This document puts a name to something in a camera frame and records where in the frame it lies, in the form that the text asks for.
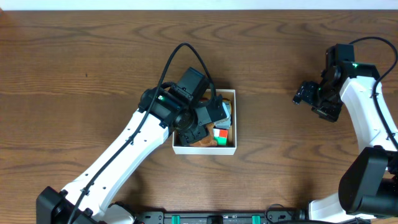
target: wood grain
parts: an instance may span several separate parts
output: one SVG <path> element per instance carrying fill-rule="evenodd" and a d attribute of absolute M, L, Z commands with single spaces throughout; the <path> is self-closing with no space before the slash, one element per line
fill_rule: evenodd
<path fill-rule="evenodd" d="M 217 88 L 237 91 L 234 156 L 156 149 L 116 200 L 136 209 L 265 210 L 304 206 L 337 191 L 358 155 L 346 108 L 337 123 L 292 97 L 319 80 L 326 48 L 378 35 L 398 44 L 395 11 L 52 11 L 0 16 L 0 223 L 35 222 L 35 199 L 60 190 L 118 136 L 180 42 L 204 58 Z M 357 60 L 380 72 L 387 46 L 364 42 Z M 178 80 L 192 53 L 167 74 Z M 398 119 L 398 71 L 383 81 Z M 393 223 L 396 219 L 377 221 Z"/>

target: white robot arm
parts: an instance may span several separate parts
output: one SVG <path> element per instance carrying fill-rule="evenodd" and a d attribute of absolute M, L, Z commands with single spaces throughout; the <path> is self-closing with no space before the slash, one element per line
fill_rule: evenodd
<path fill-rule="evenodd" d="M 396 151 L 389 140 L 380 117 L 373 103 L 372 88 L 376 80 L 373 77 L 347 78 L 340 90 L 340 96 L 346 105 L 353 122 L 356 137 L 358 139 L 359 153 L 365 147 L 383 146 L 387 151 Z M 384 101 L 381 84 L 378 84 L 376 92 L 380 109 L 393 133 L 398 132 L 392 120 L 391 114 Z M 355 217 L 363 219 L 375 218 L 374 215 L 357 214 L 347 215 L 341 207 L 338 193 L 322 200 L 314 200 L 308 206 L 310 220 L 339 223 L 351 220 Z"/>
<path fill-rule="evenodd" d="M 162 83 L 175 53 L 189 47 L 201 62 L 207 78 L 189 68 L 178 83 Z M 206 89 L 211 98 L 200 102 Z M 210 74 L 196 50 L 180 44 L 166 63 L 158 86 L 141 96 L 138 110 L 119 137 L 79 177 L 58 194 L 47 187 L 36 200 L 37 223 L 132 224 L 131 214 L 111 203 L 120 187 L 138 165 L 173 133 L 188 146 L 209 135 L 206 124 L 225 119 L 223 97 L 216 95 Z"/>
<path fill-rule="evenodd" d="M 337 44 L 326 51 L 326 69 L 320 84 L 303 82 L 294 102 L 313 106 L 312 111 L 331 122 L 346 105 L 358 139 L 359 156 L 340 181 L 339 192 L 310 202 L 308 218 L 324 222 L 345 222 L 359 217 L 371 219 L 398 215 L 395 179 L 383 179 L 387 169 L 397 174 L 397 127 L 384 101 L 380 77 L 374 65 L 354 60 L 353 43 L 377 39 L 365 37 L 351 44 Z"/>
<path fill-rule="evenodd" d="M 66 199 L 72 204 L 76 204 L 81 190 L 84 189 L 87 183 L 93 178 L 99 169 L 106 161 L 129 139 L 133 132 L 137 129 L 139 123 L 142 121 L 145 113 L 136 111 L 124 131 L 118 138 L 102 153 L 102 155 L 91 165 L 84 173 L 77 177 L 73 182 L 67 184 L 63 190 L 68 194 Z M 98 176 L 95 184 L 86 193 L 86 197 L 81 201 L 79 209 L 84 211 L 89 208 L 92 213 L 92 218 L 96 221 L 105 220 L 105 212 L 111 203 L 113 197 L 130 175 L 137 169 L 138 165 L 159 145 L 163 144 L 169 137 L 169 128 L 159 126 L 160 120 L 154 115 L 150 114 L 140 133 L 134 138 L 134 143 L 129 144 L 115 160 Z M 131 215 L 128 215 L 127 220 L 132 223 L 134 221 Z"/>

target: cable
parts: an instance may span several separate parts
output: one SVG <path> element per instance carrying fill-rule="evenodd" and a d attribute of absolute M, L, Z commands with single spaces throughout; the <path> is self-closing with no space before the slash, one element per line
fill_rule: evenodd
<path fill-rule="evenodd" d="M 197 56 L 197 58 L 198 58 L 199 62 L 201 63 L 203 69 L 205 69 L 206 75 L 207 75 L 207 77 L 208 77 L 210 83 L 213 84 L 213 80 L 212 80 L 211 77 L 210 77 L 210 73 L 209 73 L 209 71 L 207 70 L 207 67 L 206 67 L 205 63 L 203 62 L 203 60 L 202 60 L 201 57 L 199 56 L 198 52 L 197 52 L 197 51 L 192 47 L 192 45 L 190 45 L 189 43 L 184 42 L 184 43 L 179 44 L 179 45 L 174 49 L 174 51 L 172 52 L 172 54 L 170 55 L 169 59 L 168 59 L 167 62 L 166 62 L 166 65 L 165 65 L 165 67 L 164 67 L 164 69 L 163 69 L 162 75 L 160 76 L 159 82 L 158 82 L 158 84 L 157 84 L 156 91 L 155 91 L 155 95 L 154 95 L 152 101 L 150 102 L 150 105 L 149 105 L 149 107 L 148 107 L 148 110 L 147 110 L 147 112 L 145 113 L 144 117 L 142 118 L 141 122 L 139 123 L 137 129 L 136 129 L 136 130 L 134 131 L 134 133 L 129 137 L 129 139 L 120 147 L 120 149 L 118 149 L 118 150 L 115 152 L 115 154 L 113 154 L 113 156 L 112 156 L 111 158 L 109 158 L 108 161 L 105 162 L 105 164 L 97 171 L 97 173 L 93 176 L 93 178 L 91 178 L 91 180 L 88 182 L 88 184 L 86 185 L 86 187 L 81 191 L 81 194 L 80 194 L 78 200 L 76 201 L 76 204 L 75 204 L 75 206 L 74 206 L 74 208 L 73 208 L 73 210 L 72 210 L 72 212 L 71 212 L 71 214 L 70 214 L 70 216 L 69 216 L 69 219 L 68 219 L 68 222 L 67 222 L 68 224 L 71 224 L 71 223 L 72 223 L 73 218 L 75 217 L 75 214 L 76 214 L 76 212 L 77 212 L 77 210 L 78 210 L 78 208 L 79 208 L 79 206 L 80 206 L 80 204 L 81 204 L 81 201 L 83 200 L 84 196 L 85 196 L 86 193 L 88 192 L 88 189 L 94 184 L 94 181 L 95 181 L 95 180 L 101 175 L 101 173 L 110 165 L 110 163 L 112 163 L 112 162 L 114 161 L 114 159 L 115 159 L 115 158 L 116 158 L 116 157 L 117 157 L 129 144 L 130 144 L 130 143 L 133 142 L 134 138 L 136 137 L 136 135 L 138 134 L 138 132 L 140 131 L 140 129 L 141 129 L 142 126 L 144 125 L 144 123 L 145 123 L 145 121 L 146 121 L 146 119 L 147 119 L 147 117 L 148 117 L 148 115 L 149 115 L 149 112 L 151 111 L 151 109 L 152 109 L 152 107 L 153 107 L 153 105 L 154 105 L 154 103 L 155 103 L 156 96 L 158 95 L 160 86 L 162 85 L 162 82 L 163 82 L 163 80 L 164 80 L 164 77 L 166 76 L 167 69 L 169 69 L 169 66 L 170 66 L 170 64 L 171 64 L 171 62 L 172 62 L 172 60 L 173 60 L 173 58 L 174 58 L 174 55 L 175 55 L 175 54 L 178 52 L 178 50 L 180 50 L 180 48 L 183 47 L 183 46 L 189 47 L 189 48 L 192 50 L 192 52 Z M 215 95 L 216 95 L 216 90 L 215 90 L 215 88 L 214 88 L 214 85 L 210 85 L 210 86 L 211 86 L 212 95 L 215 97 Z"/>
<path fill-rule="evenodd" d="M 267 208 L 267 210 L 266 210 L 266 220 L 269 221 L 270 223 L 274 223 L 274 222 L 268 219 L 268 211 L 269 211 L 272 207 L 275 207 L 275 206 L 280 206 L 280 207 L 282 207 L 282 208 L 285 208 L 283 205 L 278 204 L 278 203 L 275 203 L 275 204 L 270 205 L 270 206 Z M 286 212 L 293 218 L 293 215 L 292 215 L 290 212 L 288 212 L 288 211 L 286 211 Z"/>
<path fill-rule="evenodd" d="M 374 83 L 373 89 L 372 89 L 372 98 L 373 98 L 374 106 L 376 107 L 376 111 L 377 111 L 377 113 L 379 114 L 381 123 L 383 124 L 384 129 L 386 129 L 386 133 L 387 133 L 389 139 L 392 141 L 392 144 L 393 144 L 393 145 L 395 146 L 395 148 L 398 150 L 398 142 L 397 142 L 396 139 L 394 138 L 394 135 L 393 135 L 393 133 L 391 132 L 390 127 L 388 126 L 387 121 L 386 121 L 386 119 L 385 119 L 384 116 L 383 116 L 383 113 L 381 112 L 381 109 L 380 109 L 380 106 L 379 106 L 379 102 L 377 101 L 377 95 L 378 95 L 378 93 L 376 93 L 376 87 L 377 87 L 377 85 L 381 82 L 381 80 L 382 80 L 384 77 L 386 77 L 386 76 L 391 72 L 391 70 L 392 70 L 392 69 L 395 67 L 395 65 L 397 64 L 397 61 L 398 61 L 397 49 L 394 47 L 394 45 L 393 45 L 392 43 L 390 43 L 388 40 L 383 39 L 383 38 L 381 38 L 381 37 L 363 37 L 363 38 L 359 38 L 359 39 L 357 39 L 357 40 L 354 40 L 354 41 L 350 42 L 349 44 L 355 44 L 355 43 L 357 43 L 357 42 L 359 42 L 359 41 L 362 41 L 362 40 L 370 40 L 370 39 L 380 40 L 380 41 L 383 41 L 384 43 L 386 43 L 388 46 L 391 47 L 392 51 L 394 51 L 394 55 L 395 55 L 395 57 L 396 57 L 394 63 L 391 65 L 391 67 L 385 72 L 384 75 L 382 75 L 380 78 L 378 78 L 378 79 L 376 80 L 376 82 Z"/>

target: cardboard box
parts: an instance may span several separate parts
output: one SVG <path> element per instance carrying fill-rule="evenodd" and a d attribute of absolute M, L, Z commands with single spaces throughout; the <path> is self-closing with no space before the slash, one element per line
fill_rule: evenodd
<path fill-rule="evenodd" d="M 228 130 L 228 143 L 226 146 L 217 147 L 190 147 L 181 146 L 177 132 L 173 132 L 173 149 L 176 154 L 190 154 L 190 155 L 233 155 L 237 146 L 236 139 L 236 97 L 235 90 L 216 90 L 217 94 L 223 95 L 224 99 L 229 99 L 232 104 L 232 126 Z M 203 95 L 210 98 L 210 90 L 206 90 Z"/>

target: rubik's cube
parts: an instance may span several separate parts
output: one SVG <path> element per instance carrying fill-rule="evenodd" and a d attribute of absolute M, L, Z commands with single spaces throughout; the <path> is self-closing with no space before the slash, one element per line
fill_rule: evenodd
<path fill-rule="evenodd" d="M 214 140 L 217 141 L 219 146 L 226 146 L 226 138 L 228 136 L 228 131 L 223 129 L 213 128 Z"/>

